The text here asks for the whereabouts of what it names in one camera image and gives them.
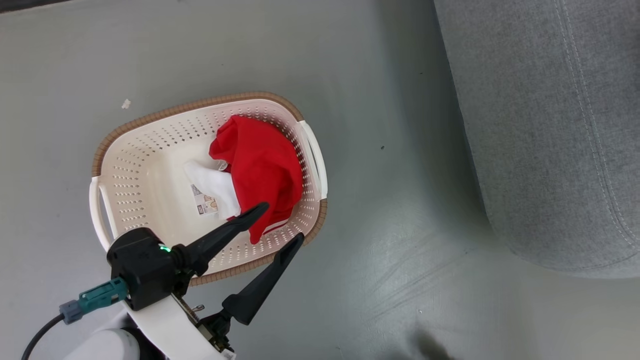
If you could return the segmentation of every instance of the cable connector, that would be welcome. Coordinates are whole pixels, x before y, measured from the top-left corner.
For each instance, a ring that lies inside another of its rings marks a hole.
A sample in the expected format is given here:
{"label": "cable connector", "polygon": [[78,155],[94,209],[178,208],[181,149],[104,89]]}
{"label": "cable connector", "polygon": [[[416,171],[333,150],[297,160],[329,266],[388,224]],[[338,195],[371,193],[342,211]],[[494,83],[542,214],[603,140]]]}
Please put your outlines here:
{"label": "cable connector", "polygon": [[71,300],[60,306],[65,324],[74,323],[93,310],[111,306],[124,300],[129,292],[127,284],[120,277],[96,286],[80,294],[78,300]]}

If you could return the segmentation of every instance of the black cable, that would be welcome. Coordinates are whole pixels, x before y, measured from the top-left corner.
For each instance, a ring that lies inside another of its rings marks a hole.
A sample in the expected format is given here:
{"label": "black cable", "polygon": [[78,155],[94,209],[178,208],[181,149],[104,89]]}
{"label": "black cable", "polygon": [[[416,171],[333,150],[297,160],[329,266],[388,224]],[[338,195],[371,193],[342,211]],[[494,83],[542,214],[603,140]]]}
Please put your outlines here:
{"label": "black cable", "polygon": [[24,353],[22,354],[22,360],[28,360],[29,356],[31,355],[31,352],[33,351],[33,348],[36,347],[36,344],[38,343],[38,341],[40,341],[40,339],[42,339],[42,336],[47,331],[49,331],[49,329],[54,327],[54,325],[56,325],[57,323],[61,322],[64,318],[65,318],[65,316],[60,314],[60,315],[56,316],[55,318],[51,319],[51,321],[48,322],[47,325],[43,326],[42,329],[40,329],[40,331],[38,331],[35,334],[35,336],[33,336],[33,339],[31,339],[31,341],[29,342],[29,345],[27,345],[27,348],[24,349]]}

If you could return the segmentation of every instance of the gray sofa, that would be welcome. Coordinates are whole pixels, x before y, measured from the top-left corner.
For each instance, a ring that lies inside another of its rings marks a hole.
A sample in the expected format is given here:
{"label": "gray sofa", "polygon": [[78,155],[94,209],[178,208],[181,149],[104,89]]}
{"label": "gray sofa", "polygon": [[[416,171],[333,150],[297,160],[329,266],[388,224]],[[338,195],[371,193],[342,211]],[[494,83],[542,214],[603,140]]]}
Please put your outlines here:
{"label": "gray sofa", "polygon": [[640,276],[637,0],[436,0],[486,214],[519,257]]}

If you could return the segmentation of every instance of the white stitching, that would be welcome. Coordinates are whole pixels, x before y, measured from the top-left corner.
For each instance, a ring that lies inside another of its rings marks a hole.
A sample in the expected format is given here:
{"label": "white stitching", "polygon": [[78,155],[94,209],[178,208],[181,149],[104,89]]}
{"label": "white stitching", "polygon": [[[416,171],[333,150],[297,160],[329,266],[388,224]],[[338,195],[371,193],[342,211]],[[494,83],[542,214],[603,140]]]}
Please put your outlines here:
{"label": "white stitching", "polygon": [[613,196],[613,202],[616,204],[616,209],[618,210],[618,216],[620,217],[620,224],[625,228],[634,239],[636,239],[636,243],[638,239],[636,235],[629,229],[629,226],[625,223],[625,218],[622,217],[622,213],[620,212],[620,205],[618,205],[618,200],[616,199],[616,193],[613,192],[613,184],[611,183],[611,177],[609,176],[609,169],[607,168],[607,160],[604,157],[604,150],[602,149],[602,142],[600,142],[600,135],[598,134],[598,125],[596,124],[596,118],[593,115],[593,108],[591,107],[591,101],[589,100],[589,90],[587,90],[587,83],[584,80],[584,73],[582,72],[582,64],[580,63],[580,54],[578,53],[578,48],[575,45],[575,39],[573,37],[573,29],[571,27],[571,19],[569,18],[569,10],[566,8],[566,2],[562,0],[564,12],[566,14],[567,25],[569,25],[569,35],[571,36],[571,43],[573,45],[573,50],[575,51],[576,60],[578,63],[578,71],[580,72],[580,78],[582,80],[582,87],[584,88],[584,97],[587,100],[587,107],[589,108],[589,112],[591,113],[591,119],[593,120],[593,134],[595,135],[596,140],[598,140],[598,147],[600,148],[600,156],[602,157],[602,162],[604,164],[604,176],[605,176],[605,184],[606,181],[609,180],[609,188],[611,189],[611,195]]}
{"label": "white stitching", "polygon": [[558,24],[560,25],[560,32],[562,33],[562,39],[564,41],[564,50],[566,51],[566,59],[569,61],[569,68],[571,68],[571,77],[573,79],[573,88],[575,89],[575,95],[578,98],[578,104],[580,105],[580,111],[582,112],[582,121],[584,123],[584,128],[587,131],[587,138],[589,139],[589,146],[591,147],[591,155],[593,156],[593,162],[596,165],[596,173],[598,174],[598,182],[600,183],[600,189],[602,190],[602,196],[604,197],[605,205],[607,206],[607,210],[609,211],[609,216],[611,217],[611,221],[613,222],[613,225],[615,225],[616,229],[618,230],[618,232],[620,233],[622,238],[625,239],[625,241],[629,245],[631,245],[631,247],[634,250],[636,250],[636,247],[634,246],[634,244],[632,244],[631,241],[629,241],[627,239],[627,237],[622,233],[622,231],[620,231],[620,228],[616,224],[616,221],[613,219],[613,214],[611,213],[611,208],[609,207],[609,201],[607,200],[607,195],[604,192],[604,186],[602,186],[602,176],[600,175],[600,167],[598,166],[598,160],[596,159],[596,152],[595,152],[595,150],[593,150],[593,143],[591,142],[591,135],[589,133],[589,127],[587,126],[587,119],[584,116],[584,108],[582,107],[582,101],[580,100],[580,92],[578,91],[578,84],[577,84],[577,82],[575,80],[575,73],[573,71],[573,64],[571,62],[571,57],[569,55],[569,47],[568,47],[568,45],[566,43],[566,37],[564,35],[564,28],[563,28],[563,25],[562,25],[562,20],[560,19],[560,11],[558,10],[557,0],[554,0],[554,5],[556,6],[556,14],[558,16]]}

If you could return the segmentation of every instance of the gray floor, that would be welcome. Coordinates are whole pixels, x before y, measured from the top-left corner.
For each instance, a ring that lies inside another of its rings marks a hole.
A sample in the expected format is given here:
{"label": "gray floor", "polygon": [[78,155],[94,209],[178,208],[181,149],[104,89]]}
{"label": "gray floor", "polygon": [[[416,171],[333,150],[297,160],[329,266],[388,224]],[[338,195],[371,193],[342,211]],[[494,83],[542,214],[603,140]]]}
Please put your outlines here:
{"label": "gray floor", "polygon": [[[437,29],[418,0],[84,0],[0,15],[3,357],[107,279],[87,203],[102,138],[169,106],[267,90],[316,132],[329,210],[251,326],[233,325],[240,359],[632,359],[638,281],[566,278],[492,238]],[[186,299],[216,312],[255,275]],[[33,359],[63,357],[114,312],[58,326]]]}

